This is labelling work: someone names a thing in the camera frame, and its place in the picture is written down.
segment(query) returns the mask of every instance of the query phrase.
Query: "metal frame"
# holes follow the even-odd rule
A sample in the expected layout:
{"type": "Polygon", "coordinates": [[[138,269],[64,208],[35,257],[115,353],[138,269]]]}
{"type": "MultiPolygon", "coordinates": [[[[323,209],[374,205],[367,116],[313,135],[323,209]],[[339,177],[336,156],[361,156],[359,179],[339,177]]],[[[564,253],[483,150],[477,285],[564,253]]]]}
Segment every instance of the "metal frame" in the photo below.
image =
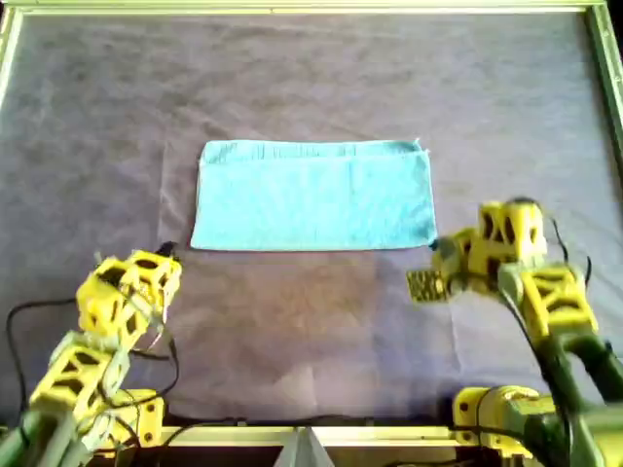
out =
{"type": "MultiPolygon", "coordinates": [[[[160,444],[163,444],[177,429],[164,426],[160,444]]],[[[181,433],[170,445],[238,448],[284,446],[290,435],[299,430],[301,428],[292,426],[205,426],[191,428],[181,433]]],[[[326,448],[474,446],[474,443],[458,441],[457,433],[445,426],[315,426],[311,431],[326,448]]]]}
{"type": "MultiPolygon", "coordinates": [[[[605,0],[7,0],[0,26],[0,106],[24,17],[98,15],[271,14],[542,14],[581,13],[595,45],[596,63],[623,180],[623,65],[605,0]]],[[[198,427],[172,446],[283,446],[293,427],[198,427]]],[[[162,442],[175,428],[164,427],[162,442]]],[[[470,446],[447,427],[315,427],[326,447],[470,446]]]]}

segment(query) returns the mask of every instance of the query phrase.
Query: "folded towel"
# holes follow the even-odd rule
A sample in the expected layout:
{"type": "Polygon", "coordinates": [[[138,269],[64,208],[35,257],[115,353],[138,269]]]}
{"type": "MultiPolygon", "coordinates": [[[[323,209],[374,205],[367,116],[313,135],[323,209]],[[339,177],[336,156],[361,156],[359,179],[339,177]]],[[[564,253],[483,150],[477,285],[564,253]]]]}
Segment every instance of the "folded towel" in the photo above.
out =
{"type": "Polygon", "coordinates": [[[210,141],[197,190],[194,248],[408,248],[437,236],[417,141],[210,141]]]}

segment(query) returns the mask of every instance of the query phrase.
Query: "black cable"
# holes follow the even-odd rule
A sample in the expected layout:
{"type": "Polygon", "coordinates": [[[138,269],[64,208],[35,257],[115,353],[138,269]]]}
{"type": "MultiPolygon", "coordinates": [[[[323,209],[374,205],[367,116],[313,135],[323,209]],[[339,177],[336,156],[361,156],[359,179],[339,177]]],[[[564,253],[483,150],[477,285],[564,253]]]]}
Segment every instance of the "black cable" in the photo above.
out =
{"type": "Polygon", "coordinates": [[[201,428],[203,426],[232,426],[231,423],[220,422],[220,421],[202,421],[199,423],[193,423],[192,425],[181,426],[177,430],[175,430],[171,435],[166,438],[166,441],[161,444],[162,448],[166,448],[170,446],[170,444],[182,433],[187,432],[188,430],[192,430],[193,428],[201,428]]]}
{"type": "MultiPolygon", "coordinates": [[[[134,429],[127,424],[120,416],[115,415],[115,422],[117,422],[120,426],[122,426],[129,434],[129,438],[126,442],[122,443],[123,446],[125,446],[126,448],[133,448],[136,447],[138,449],[140,449],[141,445],[140,445],[140,439],[138,438],[138,435],[136,434],[136,431],[134,431],[134,429]]],[[[108,439],[115,444],[115,438],[113,437],[113,435],[109,434],[108,435],[108,439]]],[[[95,452],[103,454],[103,453],[107,453],[107,452],[118,452],[118,449],[97,449],[95,452]]]]}
{"type": "Polygon", "coordinates": [[[97,392],[99,393],[99,396],[104,400],[106,405],[110,407],[111,409],[124,409],[126,407],[137,407],[143,404],[147,404],[148,402],[153,402],[156,399],[161,399],[161,398],[163,399],[165,395],[168,394],[171,391],[171,389],[173,389],[173,387],[175,387],[180,376],[177,348],[175,347],[175,341],[173,340],[172,337],[169,337],[168,345],[169,345],[171,360],[175,368],[175,377],[173,378],[173,381],[170,384],[168,384],[164,389],[161,389],[160,391],[157,391],[155,394],[149,397],[146,397],[144,399],[139,399],[135,402],[117,404],[115,401],[113,401],[110,397],[106,395],[106,392],[104,391],[104,388],[101,382],[99,382],[97,384],[97,392]]]}
{"type": "Polygon", "coordinates": [[[134,350],[132,349],[129,352],[130,355],[134,355],[135,357],[144,358],[145,360],[155,360],[158,362],[165,362],[171,359],[168,355],[155,355],[153,353],[144,352],[142,350],[134,350]]]}
{"type": "MultiPolygon", "coordinates": [[[[133,402],[137,402],[136,398],[127,389],[122,389],[133,402]]],[[[140,430],[140,407],[136,406],[136,430],[140,430]]]]}
{"type": "Polygon", "coordinates": [[[567,460],[568,465],[571,465],[571,454],[573,452],[573,425],[571,425],[571,417],[566,409],[559,408],[561,417],[565,423],[565,435],[567,438],[567,460]]]}
{"type": "MultiPolygon", "coordinates": [[[[476,404],[476,426],[481,426],[480,424],[480,408],[483,405],[483,401],[485,400],[485,398],[491,394],[492,392],[498,390],[500,388],[500,386],[492,386],[489,389],[487,389],[485,391],[485,393],[482,395],[482,397],[478,400],[478,404],[476,404]]],[[[483,439],[482,439],[482,432],[478,433],[478,446],[480,447],[480,451],[482,454],[482,448],[483,448],[483,439]]]]}
{"type": "MultiPolygon", "coordinates": [[[[115,290],[117,293],[121,294],[124,299],[126,300],[127,303],[133,305],[136,308],[136,312],[142,312],[142,310],[138,307],[138,305],[136,305],[132,299],[131,296],[127,295],[126,293],[124,293],[123,291],[119,290],[119,288],[115,287],[113,284],[111,284],[110,282],[104,280],[102,277],[98,276],[100,282],[102,284],[106,284],[109,287],[111,287],[113,290],[115,290]]],[[[137,291],[133,291],[132,293],[133,295],[138,295],[140,296],[139,292],[137,291]]],[[[145,297],[142,297],[142,299],[146,302],[149,303],[149,300],[147,300],[145,297]]],[[[117,404],[115,403],[115,401],[113,401],[110,397],[108,397],[108,395],[106,394],[106,391],[104,391],[104,387],[102,386],[101,381],[97,384],[97,393],[99,394],[99,396],[103,399],[103,401],[106,403],[106,405],[108,407],[110,407],[111,409],[124,409],[126,407],[137,407],[140,406],[142,404],[147,404],[148,402],[153,402],[156,399],[163,399],[165,397],[166,394],[168,394],[171,389],[173,389],[173,387],[175,387],[175,385],[177,384],[177,381],[179,381],[179,377],[180,377],[180,368],[179,368],[179,358],[177,356],[177,346],[175,345],[175,339],[173,338],[173,335],[168,331],[165,322],[163,321],[162,317],[159,316],[158,313],[153,313],[152,318],[156,318],[160,320],[160,325],[163,327],[163,333],[166,334],[168,336],[168,349],[169,349],[169,355],[170,358],[169,360],[173,362],[173,367],[175,369],[175,377],[173,378],[173,381],[168,384],[164,389],[161,389],[160,391],[157,391],[155,394],[146,397],[145,399],[140,399],[138,401],[135,402],[131,402],[131,403],[122,403],[122,404],[117,404]]],[[[133,352],[136,355],[150,355],[150,357],[152,356],[151,354],[147,354],[143,351],[140,350],[135,350],[133,352]]]]}
{"type": "Polygon", "coordinates": [[[541,369],[542,371],[540,359],[538,358],[538,353],[536,353],[536,349],[534,348],[534,345],[532,345],[532,341],[530,339],[530,335],[528,334],[528,330],[526,329],[526,325],[524,324],[524,319],[522,318],[521,312],[519,311],[519,309],[517,309],[517,306],[513,303],[512,299],[508,296],[506,292],[503,292],[500,290],[499,294],[502,297],[502,301],[504,302],[504,305],[506,306],[506,308],[510,310],[511,314],[513,315],[513,318],[515,318],[515,321],[517,322],[519,329],[521,330],[522,334],[524,335],[524,338],[526,339],[526,343],[530,347],[530,350],[532,351],[532,354],[534,355],[534,358],[536,359],[536,363],[538,364],[539,369],[541,369]]]}
{"type": "Polygon", "coordinates": [[[136,434],[134,429],[131,426],[129,426],[120,416],[115,416],[115,421],[117,421],[117,423],[123,426],[124,429],[128,432],[130,446],[134,445],[137,448],[140,448],[140,439],[138,438],[138,435],[136,434]]]}
{"type": "Polygon", "coordinates": [[[19,384],[19,412],[18,417],[25,411],[27,405],[27,397],[26,397],[26,377],[23,371],[23,366],[21,365],[21,359],[18,355],[18,347],[13,336],[13,320],[18,315],[19,312],[29,309],[29,308],[39,308],[44,306],[64,306],[75,304],[76,299],[62,299],[62,300],[44,300],[37,302],[25,302],[23,304],[14,306],[9,311],[7,315],[5,333],[7,336],[7,344],[9,345],[9,351],[11,354],[11,359],[13,360],[13,365],[16,370],[16,375],[18,377],[19,384]]]}
{"type": "Polygon", "coordinates": [[[591,274],[593,273],[593,260],[586,255],[586,274],[584,276],[584,287],[588,290],[588,284],[591,281],[591,274]]]}
{"type": "Polygon", "coordinates": [[[20,421],[18,421],[18,430],[19,430],[19,436],[21,437],[21,441],[28,448],[30,446],[30,438],[28,438],[26,429],[23,427],[23,423],[21,423],[20,421]]]}
{"type": "MultiPolygon", "coordinates": [[[[485,398],[485,396],[487,396],[487,394],[489,394],[491,391],[499,389],[500,386],[496,386],[496,387],[490,387],[487,392],[485,394],[483,394],[483,396],[480,398],[480,400],[478,401],[478,405],[476,408],[476,413],[478,414],[478,411],[480,409],[480,405],[482,404],[483,399],[485,398]]],[[[480,426],[479,421],[476,421],[476,425],[458,425],[458,426],[454,426],[453,427],[454,430],[456,431],[470,431],[472,433],[476,433],[478,435],[478,446],[481,448],[482,447],[482,442],[481,442],[481,435],[483,433],[485,434],[492,434],[492,435],[499,435],[499,436],[507,436],[509,438],[513,438],[514,440],[518,441],[519,443],[521,443],[522,445],[525,445],[525,437],[524,435],[522,435],[521,433],[517,433],[515,431],[511,431],[511,430],[503,430],[503,429],[498,429],[498,428],[492,428],[492,427],[487,427],[487,426],[480,426]]],[[[475,462],[475,459],[463,459],[463,460],[458,460],[458,459],[454,459],[454,460],[445,460],[445,461],[439,461],[439,462],[403,462],[403,461],[397,461],[397,462],[391,462],[389,464],[386,464],[385,467],[407,467],[407,466],[421,466],[421,467],[428,467],[428,466],[441,466],[441,465],[447,465],[447,466],[462,466],[462,465],[469,465],[471,463],[475,462]]]]}
{"type": "Polygon", "coordinates": [[[558,222],[556,222],[556,219],[554,219],[552,216],[548,216],[548,217],[552,225],[554,226],[554,232],[556,234],[556,239],[558,240],[558,244],[561,245],[561,248],[563,250],[563,257],[565,258],[565,263],[568,263],[568,250],[567,250],[567,246],[563,242],[563,239],[561,238],[561,233],[558,230],[558,222]]]}

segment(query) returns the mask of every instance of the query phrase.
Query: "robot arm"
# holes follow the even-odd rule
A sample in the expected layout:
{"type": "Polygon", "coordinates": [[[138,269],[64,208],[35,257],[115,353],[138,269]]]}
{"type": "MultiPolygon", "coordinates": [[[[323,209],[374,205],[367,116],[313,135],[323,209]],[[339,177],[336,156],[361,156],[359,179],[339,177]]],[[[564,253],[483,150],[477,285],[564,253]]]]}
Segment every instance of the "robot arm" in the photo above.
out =
{"type": "Polygon", "coordinates": [[[454,403],[455,424],[477,425],[464,440],[477,435],[479,444],[508,455],[525,447],[546,465],[622,465],[623,367],[597,334],[582,272],[546,260],[538,204],[484,204],[477,229],[439,238],[432,247],[434,268],[408,273],[414,301],[448,300],[465,288],[500,301],[521,316],[552,392],[543,397],[517,386],[463,389],[454,403]],[[582,397],[570,355],[582,361],[604,405],[582,397]],[[523,446],[503,432],[519,433],[523,446]]]}
{"type": "MultiPolygon", "coordinates": [[[[83,332],[70,331],[53,352],[20,428],[0,444],[1,465],[79,466],[111,438],[128,437],[117,433],[128,418],[123,411],[144,411],[141,424],[154,417],[159,425],[159,394],[120,388],[130,352],[150,325],[164,331],[166,309],[179,288],[180,264],[166,255],[171,252],[160,253],[108,258],[78,289],[83,332]]],[[[139,442],[149,446],[157,438],[146,433],[139,442]]]]}

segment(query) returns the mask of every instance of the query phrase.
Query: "wire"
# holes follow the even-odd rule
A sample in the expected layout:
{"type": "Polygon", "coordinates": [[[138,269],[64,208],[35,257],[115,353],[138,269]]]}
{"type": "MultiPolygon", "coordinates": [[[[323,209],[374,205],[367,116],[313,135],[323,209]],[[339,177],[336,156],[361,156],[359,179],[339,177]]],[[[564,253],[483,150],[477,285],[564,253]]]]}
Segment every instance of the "wire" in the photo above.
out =
{"type": "Polygon", "coordinates": [[[99,382],[97,384],[97,392],[99,393],[100,397],[104,400],[104,402],[106,403],[108,407],[110,407],[111,409],[124,409],[126,407],[137,407],[143,404],[147,404],[148,402],[155,401],[156,399],[161,399],[161,398],[163,399],[165,395],[168,394],[171,391],[171,389],[173,389],[173,387],[175,387],[180,376],[179,359],[177,357],[177,348],[175,347],[175,341],[172,338],[170,338],[168,344],[169,344],[169,350],[171,354],[171,360],[175,368],[175,377],[173,378],[173,381],[169,383],[164,389],[157,391],[155,394],[149,397],[146,397],[144,399],[140,399],[134,402],[122,403],[122,404],[117,404],[110,397],[108,397],[108,395],[106,394],[106,391],[104,391],[102,383],[99,382]]]}
{"type": "Polygon", "coordinates": [[[554,233],[556,234],[556,239],[558,240],[558,244],[561,245],[561,248],[563,250],[563,257],[565,258],[565,263],[568,263],[568,249],[565,243],[563,242],[563,239],[561,238],[561,233],[558,230],[558,222],[556,222],[556,219],[554,219],[554,217],[552,217],[551,215],[549,215],[548,218],[551,221],[552,225],[554,226],[554,233]]]}
{"type": "MultiPolygon", "coordinates": [[[[167,318],[168,317],[168,306],[165,306],[163,308],[163,314],[161,316],[161,321],[162,324],[166,324],[167,318]]],[[[151,353],[149,353],[149,351],[154,348],[156,346],[156,344],[160,341],[160,339],[163,337],[165,331],[159,331],[158,334],[154,337],[154,339],[149,343],[149,345],[147,345],[144,348],[135,348],[131,351],[131,353],[134,353],[136,355],[140,355],[143,356],[144,358],[150,359],[150,360],[167,360],[168,357],[161,357],[159,355],[153,355],[151,353]]]]}
{"type": "Polygon", "coordinates": [[[166,441],[161,444],[162,448],[166,448],[170,446],[170,444],[182,433],[187,432],[188,430],[192,430],[193,428],[201,428],[203,426],[231,426],[231,423],[220,422],[220,421],[201,421],[199,423],[193,423],[192,425],[181,426],[177,430],[175,430],[171,435],[166,438],[166,441]]]}
{"type": "Polygon", "coordinates": [[[166,362],[171,359],[168,355],[154,355],[153,353],[134,348],[129,352],[129,354],[134,355],[135,357],[144,358],[145,360],[155,360],[157,362],[166,362]]]}
{"type": "Polygon", "coordinates": [[[524,335],[524,338],[526,338],[526,343],[528,344],[528,346],[530,347],[532,353],[534,354],[534,358],[536,359],[536,363],[538,364],[538,366],[540,368],[541,367],[540,359],[538,358],[538,354],[536,353],[536,349],[534,348],[534,345],[532,345],[532,341],[531,341],[530,336],[528,334],[528,330],[526,329],[526,324],[524,324],[524,319],[522,318],[521,312],[519,311],[519,309],[517,308],[517,306],[515,305],[513,300],[508,295],[508,292],[506,292],[505,290],[501,290],[501,289],[499,289],[498,292],[499,292],[500,296],[502,297],[502,301],[503,301],[504,305],[510,310],[511,314],[513,315],[513,318],[515,318],[515,321],[519,325],[519,329],[521,330],[522,334],[524,335]]]}
{"type": "MultiPolygon", "coordinates": [[[[485,391],[485,393],[482,395],[482,397],[478,400],[478,404],[476,404],[476,426],[481,426],[480,424],[480,408],[483,405],[483,401],[485,400],[485,398],[491,394],[492,392],[498,390],[500,388],[500,386],[492,386],[489,389],[487,389],[485,391]]],[[[478,446],[480,447],[480,452],[481,454],[483,453],[483,439],[482,439],[482,432],[478,433],[478,446]]]]}
{"type": "Polygon", "coordinates": [[[131,426],[129,426],[129,424],[127,424],[118,415],[115,416],[115,420],[117,421],[117,423],[119,423],[120,426],[123,426],[124,429],[128,432],[129,440],[130,440],[130,446],[135,445],[137,448],[140,448],[140,439],[138,438],[138,435],[136,434],[134,429],[131,426]]]}
{"type": "MultiPolygon", "coordinates": [[[[124,299],[126,299],[126,301],[129,304],[131,304],[132,306],[134,306],[134,308],[136,308],[137,312],[143,313],[143,310],[140,308],[140,306],[138,306],[134,302],[134,300],[132,299],[132,296],[129,296],[128,294],[126,294],[123,291],[119,290],[119,288],[115,287],[113,284],[111,284],[110,282],[102,279],[99,276],[98,276],[98,279],[101,281],[102,284],[106,284],[107,286],[111,287],[116,292],[121,294],[124,297],[124,299]]],[[[138,295],[146,303],[149,303],[149,301],[145,297],[142,297],[139,292],[133,291],[132,294],[133,295],[138,295]]],[[[166,335],[168,337],[168,349],[169,349],[169,355],[170,355],[169,360],[173,362],[173,367],[175,369],[175,376],[174,376],[174,378],[173,378],[173,380],[172,380],[172,382],[170,384],[168,384],[164,389],[161,389],[160,391],[157,391],[155,394],[153,394],[153,395],[151,395],[149,397],[146,397],[144,399],[140,399],[138,401],[134,401],[134,402],[131,402],[131,403],[122,403],[122,404],[117,404],[110,397],[108,397],[108,394],[106,394],[106,391],[104,390],[102,382],[100,381],[97,384],[97,392],[98,392],[99,396],[104,400],[106,405],[108,407],[110,407],[111,409],[124,409],[126,407],[137,407],[137,406],[140,406],[142,404],[147,404],[148,402],[155,401],[156,399],[161,399],[161,398],[163,399],[165,397],[165,395],[168,394],[171,391],[171,389],[173,389],[173,387],[175,387],[175,385],[177,384],[177,381],[179,381],[180,368],[179,368],[179,358],[177,356],[177,346],[175,345],[175,339],[173,338],[173,335],[168,331],[168,328],[166,327],[166,324],[165,324],[163,318],[160,316],[159,313],[157,313],[155,311],[154,313],[152,313],[151,317],[159,320],[159,325],[162,327],[162,330],[161,330],[160,334],[161,335],[166,335]]],[[[140,356],[143,356],[143,355],[150,355],[151,356],[151,354],[145,353],[142,350],[136,350],[134,352],[134,354],[140,355],[140,356]]]]}
{"type": "Polygon", "coordinates": [[[473,433],[478,434],[479,436],[483,433],[488,435],[499,435],[499,436],[507,436],[512,438],[522,445],[525,442],[525,437],[522,433],[512,430],[504,430],[502,428],[494,428],[492,426],[476,426],[476,425],[457,425],[453,426],[453,430],[455,431],[471,431],[473,433]]]}
{"type": "MultiPolygon", "coordinates": [[[[112,434],[109,434],[108,439],[113,443],[113,445],[120,445],[121,447],[125,446],[126,448],[136,447],[140,449],[141,448],[140,439],[138,438],[136,431],[134,431],[134,429],[128,423],[126,423],[119,415],[114,415],[114,418],[115,418],[115,421],[128,432],[129,438],[126,442],[120,443],[117,440],[115,440],[112,434]]],[[[119,447],[115,447],[113,449],[97,449],[95,452],[101,453],[101,454],[106,453],[106,452],[119,453],[120,450],[121,449],[119,447]]]]}
{"type": "Polygon", "coordinates": [[[584,288],[588,290],[588,284],[591,281],[591,274],[593,273],[593,260],[589,255],[586,255],[586,273],[584,275],[584,288]]]}
{"type": "MultiPolygon", "coordinates": [[[[122,389],[122,391],[124,391],[126,394],[128,394],[128,397],[130,397],[130,399],[133,402],[137,402],[136,398],[134,397],[134,395],[129,392],[127,389],[122,389]]],[[[139,430],[140,429],[140,407],[136,406],[136,429],[139,430]]]]}
{"type": "Polygon", "coordinates": [[[14,368],[16,370],[16,376],[18,378],[18,384],[19,384],[19,412],[18,412],[18,417],[20,417],[21,414],[25,411],[26,404],[27,404],[27,398],[26,398],[26,376],[25,376],[25,373],[23,371],[23,366],[21,364],[21,359],[19,358],[19,355],[18,355],[18,347],[17,347],[16,341],[15,341],[15,338],[13,336],[13,320],[18,315],[18,313],[20,313],[21,311],[23,311],[25,309],[40,308],[40,307],[44,307],[44,306],[64,306],[64,305],[71,305],[71,304],[75,304],[75,303],[76,303],[76,299],[75,298],[62,299],[62,300],[44,300],[44,301],[38,301],[38,302],[24,302],[23,304],[19,304],[19,305],[14,306],[9,311],[9,314],[7,315],[5,333],[6,333],[6,336],[7,336],[7,343],[9,345],[9,351],[11,353],[11,359],[13,360],[13,365],[14,365],[14,368]]]}

